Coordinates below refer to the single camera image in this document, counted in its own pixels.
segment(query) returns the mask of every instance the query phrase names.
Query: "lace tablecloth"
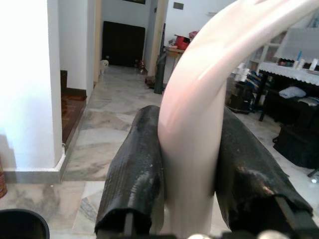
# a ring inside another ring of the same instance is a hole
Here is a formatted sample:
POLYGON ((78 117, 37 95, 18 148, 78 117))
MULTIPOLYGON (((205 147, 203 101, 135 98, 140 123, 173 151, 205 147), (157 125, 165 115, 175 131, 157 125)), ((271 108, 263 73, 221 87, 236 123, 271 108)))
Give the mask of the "lace tablecloth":
POLYGON ((275 54, 276 58, 296 60, 299 52, 307 63, 319 56, 319 28, 291 28, 275 54))
POLYGON ((276 63, 262 62, 259 66, 261 71, 267 71, 276 75, 286 76, 297 81, 306 82, 319 86, 319 76, 308 73, 305 69, 297 70, 291 67, 278 66, 276 63))

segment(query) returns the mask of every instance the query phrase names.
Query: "tiled floor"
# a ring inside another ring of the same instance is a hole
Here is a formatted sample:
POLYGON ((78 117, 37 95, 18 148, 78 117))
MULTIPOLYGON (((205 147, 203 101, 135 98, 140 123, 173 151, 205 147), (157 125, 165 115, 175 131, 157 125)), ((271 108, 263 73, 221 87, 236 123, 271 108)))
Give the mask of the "tiled floor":
MULTIPOLYGON (((94 239, 94 224, 106 173, 130 129, 138 109, 160 105, 161 96, 148 89, 135 69, 109 67, 95 87, 83 115, 79 137, 67 166, 63 183, 9 184, 0 209, 26 208, 48 222, 52 239, 94 239)), ((279 125, 259 114, 237 117, 259 138, 290 176, 297 191, 313 206, 319 225, 319 184, 312 184, 309 170, 290 163, 272 148, 279 125)), ((213 235, 227 230, 214 200, 213 235)))

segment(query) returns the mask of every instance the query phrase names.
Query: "black foam grip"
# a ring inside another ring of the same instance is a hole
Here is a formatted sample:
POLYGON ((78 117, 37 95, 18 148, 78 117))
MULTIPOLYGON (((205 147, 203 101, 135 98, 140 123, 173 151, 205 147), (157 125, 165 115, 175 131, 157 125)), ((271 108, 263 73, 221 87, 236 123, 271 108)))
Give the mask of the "black foam grip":
POLYGON ((254 225, 258 227, 264 223, 262 217, 270 215, 266 205, 275 196, 284 197, 292 209, 312 213, 311 206, 297 193, 270 152, 226 108, 216 195, 224 221, 231 230, 254 231, 254 225))
POLYGON ((164 212, 163 171, 158 139, 159 107, 141 109, 113 159, 101 199, 95 232, 122 232, 125 216, 134 214, 138 234, 147 234, 155 208, 164 212))

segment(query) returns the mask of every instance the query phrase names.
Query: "white pillar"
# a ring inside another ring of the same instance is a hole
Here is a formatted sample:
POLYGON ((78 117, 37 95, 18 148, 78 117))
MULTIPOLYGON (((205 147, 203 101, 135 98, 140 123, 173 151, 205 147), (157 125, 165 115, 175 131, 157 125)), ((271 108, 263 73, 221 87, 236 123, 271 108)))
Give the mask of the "white pillar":
POLYGON ((58 0, 61 69, 68 71, 67 87, 86 90, 94 78, 94 0, 58 0))
POLYGON ((62 156, 56 1, 1 1, 0 29, 2 165, 52 171, 62 156))

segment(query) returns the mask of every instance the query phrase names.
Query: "black trash bin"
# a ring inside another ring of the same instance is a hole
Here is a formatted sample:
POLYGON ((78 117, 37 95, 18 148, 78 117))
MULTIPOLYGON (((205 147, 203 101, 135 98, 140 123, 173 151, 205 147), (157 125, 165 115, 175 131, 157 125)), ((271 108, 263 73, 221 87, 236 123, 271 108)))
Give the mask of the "black trash bin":
POLYGON ((39 214, 24 209, 0 211, 0 239, 50 239, 49 227, 39 214))

